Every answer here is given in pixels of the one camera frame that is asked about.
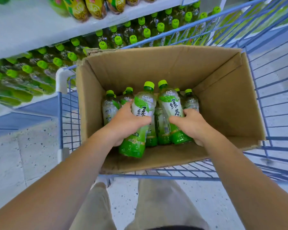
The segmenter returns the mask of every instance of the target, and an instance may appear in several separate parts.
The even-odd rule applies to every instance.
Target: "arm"
[[[150,122],[125,104],[69,158],[0,209],[0,230],[69,229],[111,148]]]
[[[241,150],[193,110],[170,117],[188,136],[200,140],[246,229],[288,229],[288,193],[264,175]]]

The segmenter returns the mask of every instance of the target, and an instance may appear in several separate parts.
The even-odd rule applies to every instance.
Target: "person's left arm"
[[[69,229],[111,148],[150,122],[125,104],[65,161],[0,209],[0,230]]]

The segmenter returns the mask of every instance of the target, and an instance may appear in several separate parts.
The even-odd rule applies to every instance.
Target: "price tag holder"
[[[192,3],[195,3],[199,0],[182,0],[182,4],[181,5],[190,5]]]

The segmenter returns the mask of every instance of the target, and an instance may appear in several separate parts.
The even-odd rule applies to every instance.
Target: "blue shopping cart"
[[[218,23],[209,27],[208,23],[216,19]],[[160,39],[167,45],[238,47],[247,53],[267,140],[259,148],[244,153],[271,179],[288,182],[288,0],[254,0],[125,48]],[[66,89],[65,85],[68,78],[75,77],[75,67],[57,72],[59,161],[81,145],[77,90],[70,84]],[[157,173],[135,171],[110,176],[220,180],[209,159],[152,170]]]

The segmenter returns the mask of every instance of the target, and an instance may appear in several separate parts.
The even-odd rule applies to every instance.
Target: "beige pants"
[[[186,225],[208,230],[192,201],[174,180],[139,179],[138,205],[134,220],[125,230],[145,230],[161,226]],[[88,193],[70,230],[116,230],[109,195],[99,182]]]

